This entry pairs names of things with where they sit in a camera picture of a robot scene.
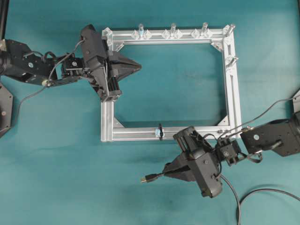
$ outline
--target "wire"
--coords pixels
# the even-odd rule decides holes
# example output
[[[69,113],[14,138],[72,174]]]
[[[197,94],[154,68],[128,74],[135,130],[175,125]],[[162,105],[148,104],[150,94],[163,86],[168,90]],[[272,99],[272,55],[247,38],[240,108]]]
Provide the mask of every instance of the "wire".
[[[56,55],[53,52],[49,51],[49,52],[46,52],[45,55],[44,55],[44,60],[45,61],[46,61],[48,55],[50,55],[54,60],[57,59]]]
[[[14,127],[14,126],[17,124],[17,122],[18,122],[19,114],[20,114],[20,108],[21,108],[21,105],[23,104],[23,102],[26,101],[26,100],[29,99],[29,98],[32,98],[32,97],[38,95],[39,93],[41,93],[41,92],[42,92],[43,90],[45,90],[45,89],[46,89],[46,86],[44,86],[42,89],[40,89],[40,90],[34,92],[33,94],[24,97],[24,98],[20,101],[20,103],[19,103],[19,105],[18,105],[17,114],[16,114],[16,116],[15,116],[15,123],[14,123],[13,125],[9,126],[9,127],[6,127],[6,128],[4,128],[4,129],[0,130],[0,132],[2,132],[2,131],[4,131],[4,130],[7,130],[7,129],[10,129],[10,128]]]
[[[236,203],[237,203],[237,206],[238,206],[238,212],[239,212],[238,215],[237,215],[237,220],[238,220],[237,225],[240,225],[241,210],[240,210],[240,200],[239,200],[238,194],[236,193],[236,191],[233,188],[232,184],[226,179],[226,177],[221,175],[221,178],[227,183],[227,185],[230,187],[230,189],[232,190],[232,192],[234,194],[234,197],[235,197],[235,200],[236,200]]]
[[[33,55],[33,54],[40,55],[41,60],[42,60],[43,62],[45,62],[44,55],[43,55],[42,53],[38,52],[38,51],[30,51],[30,52],[24,54],[23,57],[28,57],[28,56]]]
[[[216,137],[213,134],[206,134],[203,136],[203,139],[207,138],[208,136],[212,136],[217,141]]]
[[[50,75],[49,75],[48,80],[51,80],[51,76],[52,76],[53,72],[55,71],[56,67],[57,67],[59,64],[61,64],[64,60],[66,60],[67,58],[69,58],[70,55],[72,55],[72,54],[77,50],[78,46],[79,46],[82,42],[84,42],[84,40],[79,41],[79,42],[75,45],[75,48],[73,49],[73,51],[72,51],[71,53],[68,53],[64,58],[62,58],[61,60],[59,60],[59,61],[55,64],[55,66],[53,67],[53,69],[52,69],[51,72],[50,72]]]
[[[294,98],[298,98],[298,97],[300,97],[300,95],[296,95],[296,96],[291,97],[291,98],[280,99],[280,100],[274,102],[269,108],[267,108],[267,109],[266,109],[262,114],[260,114],[259,116],[255,117],[254,119],[249,120],[249,121],[247,121],[247,122],[245,122],[245,123],[242,123],[241,125],[239,125],[239,126],[237,126],[237,127],[235,127],[235,128],[232,128],[232,129],[227,130],[226,132],[224,132],[224,133],[218,138],[218,140],[219,140],[224,134],[229,133],[229,132],[231,132],[231,131],[233,131],[233,130],[235,130],[235,129],[237,129],[237,128],[240,128],[240,127],[242,127],[242,126],[244,126],[244,125],[246,125],[246,124],[248,124],[248,123],[252,123],[252,122],[254,122],[255,120],[261,118],[261,117],[262,117],[264,114],[266,114],[270,109],[272,109],[277,103],[279,103],[279,102],[290,101],[290,100],[293,100]],[[236,135],[236,134],[241,133],[241,132],[242,132],[242,131],[240,130],[240,131],[238,131],[238,132],[236,132],[236,133],[234,133],[234,134],[231,134],[231,135],[229,135],[229,136],[233,136],[233,135]]]
[[[243,202],[251,195],[257,193],[257,192],[277,192],[277,193],[281,193],[281,194],[284,194],[284,195],[288,195],[298,201],[300,201],[300,198],[289,193],[289,192],[286,192],[286,191],[283,191],[283,190],[279,190],[279,189],[272,189],[272,188],[260,188],[260,189],[256,189],[256,190],[253,190],[253,191],[250,191],[248,194],[246,194],[245,196],[243,196],[240,200],[240,205],[238,205],[238,207],[240,208],[241,205],[243,204]],[[240,209],[238,209],[238,214],[237,214],[237,219],[240,221]]]
[[[219,173],[217,175],[215,175],[215,177],[218,179],[219,176],[221,175],[222,173],[222,162],[219,162],[219,166],[220,166],[220,169],[219,169]]]
[[[23,55],[23,57],[28,57],[30,55],[33,55],[33,54],[37,54],[37,55],[40,55],[41,57],[44,57],[44,55],[38,51],[31,51],[31,52],[28,52],[26,54]]]

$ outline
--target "black bracket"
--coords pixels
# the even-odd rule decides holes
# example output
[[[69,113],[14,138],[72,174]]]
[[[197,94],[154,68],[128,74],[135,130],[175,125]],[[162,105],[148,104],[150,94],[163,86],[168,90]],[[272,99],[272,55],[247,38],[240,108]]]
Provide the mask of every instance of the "black bracket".
[[[162,128],[162,125],[161,123],[158,125],[158,129],[160,130],[160,133],[159,133],[159,140],[162,141],[163,140],[163,137],[164,137],[164,132],[163,132],[163,128]]]

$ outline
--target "rectangular metal frame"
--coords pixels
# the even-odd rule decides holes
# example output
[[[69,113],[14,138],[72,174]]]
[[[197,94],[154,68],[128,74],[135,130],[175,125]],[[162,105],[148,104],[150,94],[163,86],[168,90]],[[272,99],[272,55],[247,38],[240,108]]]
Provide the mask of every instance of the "rectangular metal frame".
[[[194,44],[208,43],[222,53],[223,73],[225,80],[227,116],[216,126],[195,127],[198,133],[207,133],[219,137],[222,133],[234,129],[241,124],[240,94],[234,47],[234,25],[227,25],[223,29],[208,29],[203,24],[202,29],[191,30],[103,30],[107,36],[107,43],[112,51],[119,51],[125,45],[164,45],[164,44]],[[114,117],[114,102],[101,103],[101,141],[140,141],[159,140],[157,127],[126,128]],[[173,139],[173,135],[185,127],[164,127],[164,139]]]

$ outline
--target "usb connector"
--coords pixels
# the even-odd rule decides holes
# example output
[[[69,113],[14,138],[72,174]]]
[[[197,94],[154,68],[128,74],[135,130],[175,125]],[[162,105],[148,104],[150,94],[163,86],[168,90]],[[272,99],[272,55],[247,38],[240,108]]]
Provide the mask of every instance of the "usb connector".
[[[163,176],[163,173],[153,173],[141,178],[141,183],[149,183],[155,181],[158,177]]]

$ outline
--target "teal tabletop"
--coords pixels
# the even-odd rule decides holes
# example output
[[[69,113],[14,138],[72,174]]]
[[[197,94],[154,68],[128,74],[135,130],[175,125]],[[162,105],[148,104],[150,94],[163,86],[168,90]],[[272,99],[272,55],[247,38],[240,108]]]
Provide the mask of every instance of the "teal tabletop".
[[[101,31],[203,22],[209,28],[236,24],[242,121],[300,89],[297,0],[12,0],[6,38],[62,55],[90,23]],[[209,44],[126,46],[121,52],[142,64],[120,82],[115,115],[126,126],[215,125],[226,115],[222,58]],[[40,89],[5,76],[1,82],[14,95],[14,116],[20,100]],[[280,103],[253,125],[292,112],[291,102]],[[99,124],[99,97],[87,81],[24,102],[17,125],[0,139],[0,224],[236,224],[236,202],[226,184],[213,199],[202,198],[194,182],[162,177],[140,184],[180,153],[175,141],[103,143]],[[300,154],[263,156],[260,164],[223,163],[223,175],[239,196],[266,187],[300,195]],[[256,194],[242,205],[244,225],[298,225],[299,215],[299,203],[279,194]]]

